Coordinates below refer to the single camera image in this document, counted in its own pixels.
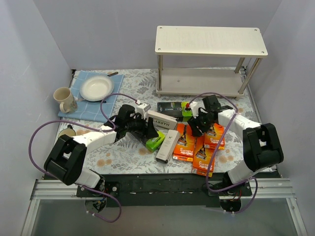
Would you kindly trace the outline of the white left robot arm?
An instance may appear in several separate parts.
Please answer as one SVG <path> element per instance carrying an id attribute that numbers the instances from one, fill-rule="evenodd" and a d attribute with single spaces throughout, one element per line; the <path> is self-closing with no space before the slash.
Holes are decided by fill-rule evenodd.
<path id="1" fill-rule="evenodd" d="M 101 196 L 105 185 L 100 181 L 99 174 L 83 167 L 86 155 L 119 141 L 126 133 L 136 132 L 147 139 L 157 138 L 153 119 L 148 117 L 150 108 L 146 103 L 137 107 L 124 104 L 118 114 L 111 117 L 99 131 L 73 137 L 62 135 L 45 161 L 44 170 L 65 185 L 84 185 L 93 196 Z"/>

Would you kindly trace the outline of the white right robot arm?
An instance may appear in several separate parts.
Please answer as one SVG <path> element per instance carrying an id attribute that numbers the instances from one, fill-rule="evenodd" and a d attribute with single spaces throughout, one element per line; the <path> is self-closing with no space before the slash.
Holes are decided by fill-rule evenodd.
<path id="1" fill-rule="evenodd" d="M 283 150 L 273 124 L 247 119 L 233 102 L 221 105 L 217 99 L 218 93 L 205 92 L 202 96 L 203 105 L 192 99 L 185 107 L 192 112 L 188 124 L 193 136 L 200 137 L 210 130 L 211 125 L 219 124 L 225 127 L 225 131 L 237 134 L 243 142 L 243 160 L 224 173 L 221 189 L 209 187 L 210 192 L 225 192 L 232 196 L 241 189 L 241 184 L 254 175 L 283 162 Z"/>

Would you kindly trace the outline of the white two-tier shelf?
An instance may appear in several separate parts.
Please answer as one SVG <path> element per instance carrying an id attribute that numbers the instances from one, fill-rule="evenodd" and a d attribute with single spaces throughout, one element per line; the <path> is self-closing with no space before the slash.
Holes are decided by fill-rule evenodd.
<path id="1" fill-rule="evenodd" d="M 240 98 L 268 52 L 259 28 L 158 26 L 156 93 Z"/>

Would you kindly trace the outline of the grey Harry's razor box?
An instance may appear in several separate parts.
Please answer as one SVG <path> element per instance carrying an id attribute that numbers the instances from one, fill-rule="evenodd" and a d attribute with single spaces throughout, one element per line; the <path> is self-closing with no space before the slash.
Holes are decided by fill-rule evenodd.
<path id="1" fill-rule="evenodd" d="M 178 124 L 177 120 L 174 117 L 158 113 L 152 110 L 148 111 L 148 117 L 153 119 L 154 126 L 166 128 L 166 129 L 176 129 Z"/>

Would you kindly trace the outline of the black green razor box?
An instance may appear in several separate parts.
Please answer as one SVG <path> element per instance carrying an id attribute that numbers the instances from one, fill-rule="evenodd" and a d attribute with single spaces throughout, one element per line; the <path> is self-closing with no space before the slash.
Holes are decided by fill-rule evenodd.
<path id="1" fill-rule="evenodd" d="M 177 122 L 187 122 L 192 117 L 192 111 L 186 109 L 188 102 L 158 102 L 157 111 L 173 117 Z"/>
<path id="2" fill-rule="evenodd" d="M 158 131 L 157 133 L 158 137 L 155 138 L 148 139 L 146 137 L 138 135 L 137 139 L 146 147 L 148 151 L 154 152 L 159 149 L 165 139 L 165 135 L 162 132 Z"/>

